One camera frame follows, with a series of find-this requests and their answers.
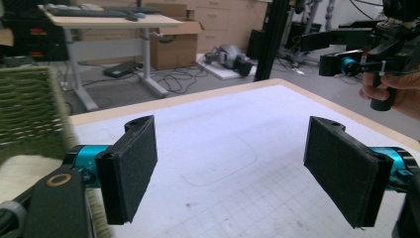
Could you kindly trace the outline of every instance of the white desk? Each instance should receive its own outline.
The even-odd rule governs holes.
[[[272,79],[73,116],[81,144],[113,144],[155,115],[158,162],[132,224],[115,237],[391,237],[403,194],[387,191],[374,228],[354,230],[303,166],[309,116],[369,147],[418,142]]]
[[[98,106],[83,88],[78,69],[78,61],[99,60],[143,55],[143,83],[159,97],[166,97],[168,92],[151,79],[150,28],[176,27],[179,21],[162,15],[147,15],[138,22],[120,18],[81,18],[56,17],[46,14],[52,22],[64,29],[65,40],[71,68],[74,73],[74,90],[88,111],[98,109]],[[142,29],[141,39],[126,39],[115,41],[78,42],[73,39],[71,29]]]

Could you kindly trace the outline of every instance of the robotic arm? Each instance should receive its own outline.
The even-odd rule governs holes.
[[[100,187],[109,224],[132,222],[158,161],[153,116],[126,123],[112,146],[76,146],[62,165],[0,204],[0,237],[96,237],[87,187]]]
[[[356,75],[363,71],[374,72],[373,86],[380,85],[385,72],[397,75],[411,73],[420,63],[420,0],[383,0],[387,22],[379,22],[367,42],[372,48],[366,62],[361,62],[362,51],[351,51],[321,56],[319,74],[333,76],[337,73]],[[387,111],[393,103],[395,89],[389,89],[389,99],[373,100],[370,107]]]

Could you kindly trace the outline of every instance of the equipment on floor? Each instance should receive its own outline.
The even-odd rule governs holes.
[[[136,70],[136,68],[140,68],[142,66],[143,66],[142,63],[130,60],[130,61],[122,62],[118,65],[109,67],[103,70],[102,72],[106,76],[119,78],[127,74],[133,73]]]
[[[25,67],[37,64],[30,56],[4,57],[3,62],[6,67]]]
[[[222,45],[219,48],[214,48],[211,53],[206,53],[204,57],[205,63],[218,62],[223,67],[237,72],[240,76],[248,76],[253,67],[249,59],[234,45]]]

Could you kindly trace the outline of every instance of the woven texture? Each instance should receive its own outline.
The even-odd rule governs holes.
[[[16,155],[63,159],[76,141],[52,69],[0,69],[0,85],[0,164]]]

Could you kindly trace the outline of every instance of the black cable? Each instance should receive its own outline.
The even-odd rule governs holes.
[[[191,70],[199,70],[197,73],[191,73]],[[198,77],[204,77],[208,75],[208,71],[204,70],[202,67],[179,67],[175,68],[172,71],[165,73],[165,72],[155,72],[154,75],[162,76],[161,79],[157,80],[157,83],[164,82],[165,86],[167,87],[167,91],[176,93],[176,94],[184,94],[188,91],[188,89],[197,82]],[[186,86],[182,85],[181,81],[190,80]],[[173,81],[177,88],[172,88],[170,81]]]
[[[106,82],[106,81],[119,81],[119,80],[131,78],[131,77],[133,77],[133,75],[134,74],[131,73],[128,76],[125,76],[125,77],[104,78],[104,79],[94,80],[94,81],[90,81],[90,82],[84,83],[84,84],[82,84],[82,86],[87,86],[87,85],[91,85],[91,84],[95,84],[95,83],[99,83],[99,82]],[[70,91],[74,91],[74,89],[69,89],[69,90],[66,90],[65,92],[70,92]]]
[[[368,4],[368,5],[371,5],[371,6],[376,6],[376,7],[382,7],[383,6],[381,4],[369,3],[369,2],[366,2],[366,1],[362,1],[362,0],[353,0],[353,1]]]
[[[373,20],[373,18],[372,17],[370,17],[368,14],[366,14],[364,11],[362,11],[356,4],[355,4],[355,2],[353,2],[353,0],[350,0],[350,2],[353,4],[353,6],[356,8],[356,9],[358,9],[359,10],[359,12],[361,12],[362,14],[364,14],[367,18],[369,18],[369,19],[371,19],[371,20]]]
[[[277,57],[277,58],[275,58],[276,60],[274,61],[274,64],[275,65],[280,65],[280,66],[283,66],[286,70],[281,70],[281,69],[277,69],[277,68],[272,68],[271,70],[274,70],[274,71],[281,71],[281,72],[290,72],[290,68],[291,68],[291,66],[290,66],[290,68],[289,68],[289,66],[288,65],[286,65],[282,60],[281,60],[281,58],[279,58],[279,57]]]

